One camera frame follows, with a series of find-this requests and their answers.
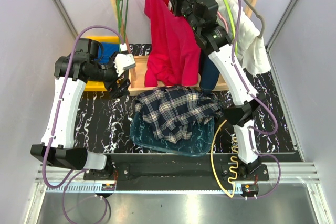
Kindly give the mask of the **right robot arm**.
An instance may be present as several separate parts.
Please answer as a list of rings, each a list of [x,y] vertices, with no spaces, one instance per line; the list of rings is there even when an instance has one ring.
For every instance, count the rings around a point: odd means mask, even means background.
[[[253,148],[253,112],[259,103],[257,91],[246,77],[234,54],[233,41],[227,30],[217,22],[216,0],[170,0],[173,13],[183,17],[191,26],[197,45],[209,57],[225,80],[233,98],[233,105],[224,116],[233,126],[238,140],[238,173],[244,180],[257,174],[261,161]]]

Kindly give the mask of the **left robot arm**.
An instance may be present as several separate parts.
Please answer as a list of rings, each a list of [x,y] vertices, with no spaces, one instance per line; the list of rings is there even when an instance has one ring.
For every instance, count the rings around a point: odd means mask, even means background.
[[[135,60],[126,44],[114,52],[107,63],[100,63],[102,43],[80,38],[75,50],[55,63],[55,95],[49,122],[40,144],[31,146],[30,153],[47,166],[82,170],[94,169],[103,180],[113,175],[113,167],[104,154],[76,148],[74,129],[81,96],[88,81],[103,82],[113,99],[129,95],[131,82],[125,71],[135,67]]]

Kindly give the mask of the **red t-shirt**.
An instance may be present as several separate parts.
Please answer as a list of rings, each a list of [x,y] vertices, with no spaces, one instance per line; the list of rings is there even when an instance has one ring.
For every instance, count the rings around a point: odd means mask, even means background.
[[[196,85],[201,50],[187,21],[174,16],[170,0],[145,0],[144,13],[152,39],[144,85],[157,87],[159,81],[166,86]]]

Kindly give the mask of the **navy plaid skirt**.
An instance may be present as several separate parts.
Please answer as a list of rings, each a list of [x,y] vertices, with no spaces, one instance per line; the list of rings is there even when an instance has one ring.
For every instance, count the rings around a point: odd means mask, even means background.
[[[156,139],[167,137],[170,132],[179,140],[188,139],[191,124],[206,124],[223,116],[224,107],[213,94],[180,85],[156,87],[137,95],[135,111],[151,125]]]

